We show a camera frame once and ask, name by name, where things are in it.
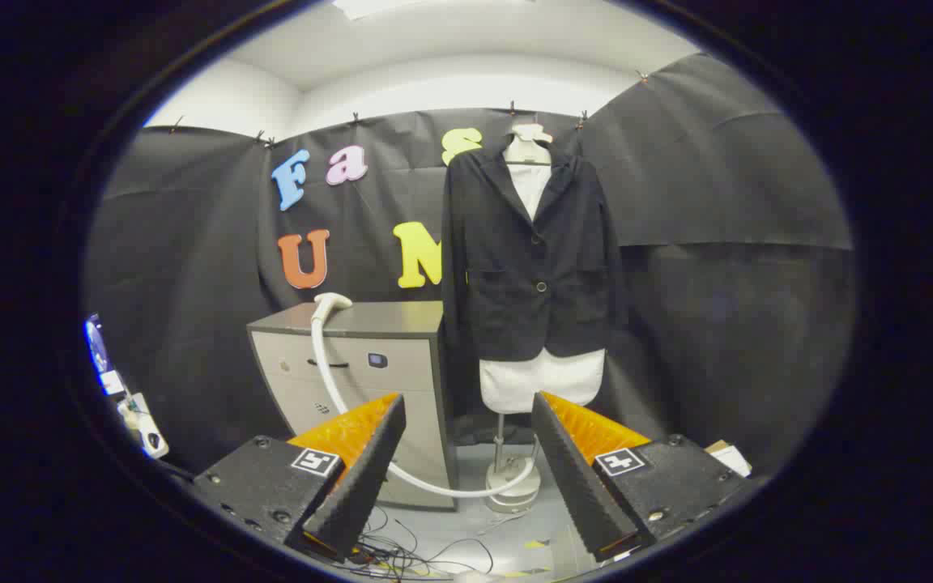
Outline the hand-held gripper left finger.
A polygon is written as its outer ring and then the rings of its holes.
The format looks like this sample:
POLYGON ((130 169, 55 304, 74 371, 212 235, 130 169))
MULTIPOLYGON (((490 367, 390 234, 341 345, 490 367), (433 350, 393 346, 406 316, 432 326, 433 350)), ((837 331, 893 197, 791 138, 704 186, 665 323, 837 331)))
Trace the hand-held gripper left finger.
POLYGON ((193 480, 251 534, 342 562, 358 546, 407 426, 386 394, 290 440, 255 436, 193 480))

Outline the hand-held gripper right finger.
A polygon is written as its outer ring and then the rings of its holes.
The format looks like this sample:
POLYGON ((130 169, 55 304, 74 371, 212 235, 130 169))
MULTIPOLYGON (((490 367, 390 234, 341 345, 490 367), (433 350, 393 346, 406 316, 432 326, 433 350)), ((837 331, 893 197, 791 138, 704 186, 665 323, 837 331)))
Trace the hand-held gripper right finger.
POLYGON ((545 391, 532 427, 582 545, 596 560, 686 534, 751 481, 678 434, 655 440, 545 391))

